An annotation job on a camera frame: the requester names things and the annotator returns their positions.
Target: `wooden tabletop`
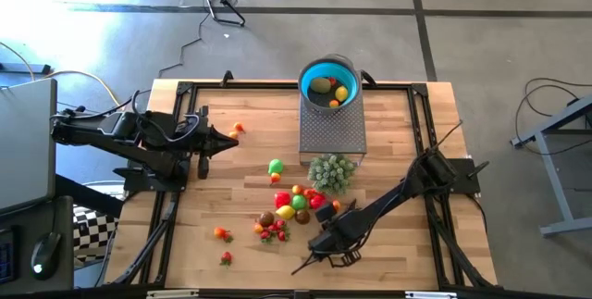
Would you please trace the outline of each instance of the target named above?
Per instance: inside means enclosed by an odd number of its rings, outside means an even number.
[[[150,109],[172,112],[177,83],[178,80],[154,81]],[[459,121],[454,94],[450,83],[427,85],[437,135],[442,138]],[[307,167],[300,166],[298,158],[298,92],[201,90],[198,106],[203,105],[209,105],[209,121],[217,130],[228,134],[239,121],[247,133],[240,135],[239,146],[212,158],[207,180],[197,179],[197,165],[192,162],[190,183],[179,204],[166,278],[168,288],[438,287],[421,197],[407,201],[378,221],[361,250],[362,260],[354,266],[332,269],[324,262],[291,276],[308,257],[306,243],[319,232],[318,223],[311,220],[307,225],[299,225],[289,221],[288,243],[260,243],[252,228],[259,214],[275,211],[275,192],[289,192],[293,184],[311,184],[306,179]],[[371,203],[399,182],[416,156],[405,93],[364,92],[364,114],[368,153],[355,172],[350,191],[339,198],[343,204],[352,198],[357,198],[361,206]],[[440,149],[447,157],[466,156],[462,129],[456,130]],[[285,168],[281,182],[269,187],[267,165],[273,158],[281,159]],[[153,203],[154,193],[139,193],[124,205],[106,280],[120,275],[145,243]],[[460,247],[482,275],[496,283],[480,211],[466,196],[452,196],[450,206]],[[231,230],[235,240],[224,243],[216,239],[213,231],[218,226]],[[153,274],[158,266],[160,244],[155,248]],[[234,256],[229,268],[219,266],[225,251]],[[450,255],[447,249],[442,252],[451,279]]]

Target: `gray floor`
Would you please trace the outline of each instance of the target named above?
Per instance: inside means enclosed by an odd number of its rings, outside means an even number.
[[[202,14],[72,12],[56,2],[200,6],[202,0],[0,0],[0,39],[29,61],[95,73],[119,99],[148,89],[158,70],[174,64],[195,38]],[[592,0],[423,0],[431,9],[590,10]],[[240,0],[240,6],[413,8],[413,0]],[[349,56],[379,80],[425,81],[414,16],[251,14],[247,28],[206,21],[204,41],[185,51],[185,65],[163,78],[293,79],[310,60]],[[592,19],[426,18],[439,81],[451,81],[469,152],[491,165],[481,175],[482,204],[499,283],[514,290],[592,295],[592,231],[542,239],[540,225],[560,220],[539,156],[515,151],[513,115],[524,84],[535,77],[592,82]],[[0,49],[0,61],[15,61]],[[105,109],[110,99],[93,80],[58,77],[59,100]],[[27,77],[2,76],[3,84]],[[578,95],[591,89],[573,89]],[[533,103],[556,112],[571,100],[541,91]],[[543,118],[525,110],[520,127]],[[592,148],[575,151],[589,156]],[[58,148],[57,170],[76,181],[117,179],[123,159],[86,148]],[[561,173],[571,168],[561,168]],[[579,182],[589,189],[589,182]],[[592,193],[568,191],[573,211],[592,216]]]

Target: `checkered cloth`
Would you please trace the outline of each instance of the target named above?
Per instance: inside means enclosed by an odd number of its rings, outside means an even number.
[[[74,206],[74,256],[82,264],[104,258],[107,242],[118,222],[117,218]]]

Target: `computer mouse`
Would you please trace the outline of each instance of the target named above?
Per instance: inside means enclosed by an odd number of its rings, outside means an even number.
[[[61,234],[49,232],[35,244],[31,255],[31,273],[36,280],[47,280],[56,273],[59,264],[57,246],[61,238]]]

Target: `brown fruit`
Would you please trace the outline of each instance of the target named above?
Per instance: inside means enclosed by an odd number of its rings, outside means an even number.
[[[265,211],[264,213],[259,216],[259,224],[263,227],[267,227],[274,223],[274,214],[269,211]]]
[[[301,225],[308,224],[308,222],[311,221],[311,215],[306,210],[296,211],[295,218],[296,218],[296,222]]]

